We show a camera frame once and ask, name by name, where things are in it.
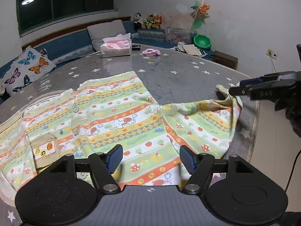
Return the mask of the colourful patterned baby garment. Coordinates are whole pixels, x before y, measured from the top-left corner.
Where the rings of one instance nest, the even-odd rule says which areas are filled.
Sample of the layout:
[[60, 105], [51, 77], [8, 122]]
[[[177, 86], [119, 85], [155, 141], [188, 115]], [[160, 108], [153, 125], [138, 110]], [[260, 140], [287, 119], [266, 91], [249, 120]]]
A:
[[88, 80], [1, 125], [1, 175], [19, 190], [63, 155], [87, 158], [119, 144], [119, 185], [183, 185], [182, 145], [219, 159], [232, 143], [242, 101], [216, 88], [223, 100], [161, 105], [132, 71]]

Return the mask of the brown cardboard box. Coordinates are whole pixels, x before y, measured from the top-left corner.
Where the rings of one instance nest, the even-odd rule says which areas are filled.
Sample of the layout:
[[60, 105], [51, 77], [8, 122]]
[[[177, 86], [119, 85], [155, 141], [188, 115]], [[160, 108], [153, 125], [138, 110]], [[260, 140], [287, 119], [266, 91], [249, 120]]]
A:
[[238, 58], [215, 50], [211, 54], [213, 62], [226, 66], [228, 68], [237, 69]]

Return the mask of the green plastic basin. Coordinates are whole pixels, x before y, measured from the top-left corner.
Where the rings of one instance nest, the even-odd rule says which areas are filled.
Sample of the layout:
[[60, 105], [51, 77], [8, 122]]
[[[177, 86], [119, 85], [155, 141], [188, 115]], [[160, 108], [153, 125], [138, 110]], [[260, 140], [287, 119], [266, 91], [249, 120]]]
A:
[[211, 48], [211, 40], [206, 35], [196, 35], [193, 39], [194, 45], [202, 50], [209, 50]]

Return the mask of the beige cloth on sofa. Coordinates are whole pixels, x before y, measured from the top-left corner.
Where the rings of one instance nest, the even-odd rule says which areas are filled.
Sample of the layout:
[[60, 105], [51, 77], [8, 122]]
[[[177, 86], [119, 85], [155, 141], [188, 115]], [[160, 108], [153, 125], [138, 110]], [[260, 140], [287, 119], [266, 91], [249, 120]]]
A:
[[179, 42], [178, 45], [176, 46], [176, 50], [192, 56], [201, 56], [201, 51], [193, 44], [186, 44], [184, 42]]

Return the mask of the clear plastic storage box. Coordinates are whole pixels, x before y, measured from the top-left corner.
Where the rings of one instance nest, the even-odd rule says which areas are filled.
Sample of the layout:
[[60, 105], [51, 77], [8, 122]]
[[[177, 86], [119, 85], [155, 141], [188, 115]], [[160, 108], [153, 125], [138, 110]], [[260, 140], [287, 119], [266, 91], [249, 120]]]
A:
[[196, 30], [188, 30], [184, 28], [170, 28], [165, 31], [165, 41], [170, 44], [178, 44], [184, 42], [185, 44], [192, 44], [193, 38], [198, 34]]

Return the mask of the colourful pinwheel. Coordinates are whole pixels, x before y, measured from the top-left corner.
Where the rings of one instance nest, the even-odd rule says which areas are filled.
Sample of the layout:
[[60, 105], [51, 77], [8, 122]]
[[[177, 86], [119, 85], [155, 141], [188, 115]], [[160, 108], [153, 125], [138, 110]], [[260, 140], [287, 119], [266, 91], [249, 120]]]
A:
[[210, 9], [210, 5], [207, 5], [204, 0], [202, 0], [201, 2], [195, 1], [191, 9], [193, 10], [193, 22], [191, 29], [196, 30], [204, 24], [204, 19], [209, 16], [208, 10]]

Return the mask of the pink scrunchie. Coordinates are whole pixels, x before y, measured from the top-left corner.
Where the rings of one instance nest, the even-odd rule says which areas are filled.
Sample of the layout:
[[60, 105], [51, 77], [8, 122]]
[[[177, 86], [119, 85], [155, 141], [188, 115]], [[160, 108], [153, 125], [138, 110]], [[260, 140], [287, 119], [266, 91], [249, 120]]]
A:
[[158, 49], [148, 48], [142, 52], [144, 56], [160, 56], [161, 52]]

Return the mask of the orange fox plush toy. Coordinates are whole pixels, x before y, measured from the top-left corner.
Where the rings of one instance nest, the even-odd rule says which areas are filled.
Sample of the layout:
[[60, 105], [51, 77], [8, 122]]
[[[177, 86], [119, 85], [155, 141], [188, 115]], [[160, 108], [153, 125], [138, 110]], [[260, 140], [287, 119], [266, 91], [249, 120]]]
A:
[[152, 28], [161, 29], [161, 24], [162, 24], [162, 16], [157, 14], [154, 19], [154, 23], [152, 24]]

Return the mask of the pink tissue box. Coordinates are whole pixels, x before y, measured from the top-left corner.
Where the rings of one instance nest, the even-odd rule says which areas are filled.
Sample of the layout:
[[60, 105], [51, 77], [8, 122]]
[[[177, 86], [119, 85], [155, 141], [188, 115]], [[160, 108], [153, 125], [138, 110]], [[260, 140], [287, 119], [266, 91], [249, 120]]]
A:
[[117, 35], [116, 37], [108, 37], [103, 39], [100, 46], [102, 58], [130, 56], [132, 52], [131, 34]]

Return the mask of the small black remote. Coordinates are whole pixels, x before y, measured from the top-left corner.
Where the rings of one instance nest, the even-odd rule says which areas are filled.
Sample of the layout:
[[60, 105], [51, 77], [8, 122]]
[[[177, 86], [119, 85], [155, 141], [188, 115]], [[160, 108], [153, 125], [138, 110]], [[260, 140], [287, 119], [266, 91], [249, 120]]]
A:
[[140, 50], [141, 50], [141, 45], [136, 45], [136, 44], [132, 45], [132, 51], [140, 51]]

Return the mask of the butterfly print pillow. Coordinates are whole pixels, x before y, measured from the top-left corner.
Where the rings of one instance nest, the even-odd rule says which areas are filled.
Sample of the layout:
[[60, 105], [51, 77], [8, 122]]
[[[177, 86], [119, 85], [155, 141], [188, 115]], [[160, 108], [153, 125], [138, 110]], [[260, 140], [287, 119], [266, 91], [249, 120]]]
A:
[[12, 96], [56, 68], [45, 55], [27, 47], [8, 68], [1, 73], [1, 81], [8, 95]]

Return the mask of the blue sofa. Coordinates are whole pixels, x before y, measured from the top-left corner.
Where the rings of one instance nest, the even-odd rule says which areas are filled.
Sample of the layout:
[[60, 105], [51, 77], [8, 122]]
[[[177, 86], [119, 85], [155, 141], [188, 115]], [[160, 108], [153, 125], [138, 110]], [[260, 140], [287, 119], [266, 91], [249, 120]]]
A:
[[[175, 47], [166, 39], [166, 32], [163, 29], [134, 29], [132, 21], [122, 23], [125, 32], [131, 35], [133, 43], [150, 45], [154, 47], [168, 48]], [[45, 52], [46, 56], [57, 66], [63, 66], [77, 58], [84, 57], [90, 53], [100, 50], [103, 40], [94, 39], [87, 28], [71, 32], [46, 42], [30, 46], [40, 52]]]

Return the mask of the panda plush toy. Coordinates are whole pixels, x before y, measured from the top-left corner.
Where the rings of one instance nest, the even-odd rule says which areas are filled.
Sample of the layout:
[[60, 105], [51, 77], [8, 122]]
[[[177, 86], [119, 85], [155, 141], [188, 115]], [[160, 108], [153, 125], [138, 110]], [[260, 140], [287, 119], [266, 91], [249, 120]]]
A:
[[133, 27], [134, 30], [137, 31], [139, 29], [145, 29], [145, 20], [141, 17], [141, 13], [137, 12], [133, 15]]

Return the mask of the beige sofa cushion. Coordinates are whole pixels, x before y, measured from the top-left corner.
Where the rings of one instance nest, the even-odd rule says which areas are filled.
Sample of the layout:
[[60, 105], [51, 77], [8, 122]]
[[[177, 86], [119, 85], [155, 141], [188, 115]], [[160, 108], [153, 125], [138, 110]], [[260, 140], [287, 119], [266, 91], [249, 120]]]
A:
[[100, 46], [104, 43], [103, 39], [108, 37], [116, 37], [117, 35], [125, 35], [126, 31], [121, 20], [95, 24], [87, 27], [87, 31], [93, 46], [97, 52], [100, 51]]

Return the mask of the green framed window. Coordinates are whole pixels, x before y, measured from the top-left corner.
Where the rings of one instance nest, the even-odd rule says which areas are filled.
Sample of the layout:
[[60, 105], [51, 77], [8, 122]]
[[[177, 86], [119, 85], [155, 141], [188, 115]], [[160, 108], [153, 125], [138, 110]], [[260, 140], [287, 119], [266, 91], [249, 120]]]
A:
[[16, 0], [19, 33], [50, 22], [114, 9], [113, 0]]

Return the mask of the wall power socket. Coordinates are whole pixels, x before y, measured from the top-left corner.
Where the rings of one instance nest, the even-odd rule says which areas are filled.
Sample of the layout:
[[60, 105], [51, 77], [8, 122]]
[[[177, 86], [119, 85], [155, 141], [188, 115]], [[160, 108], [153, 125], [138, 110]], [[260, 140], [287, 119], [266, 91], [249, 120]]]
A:
[[273, 50], [270, 50], [269, 48], [267, 49], [266, 54], [272, 59], [276, 60], [278, 58], [278, 54], [276, 52], [274, 52]]

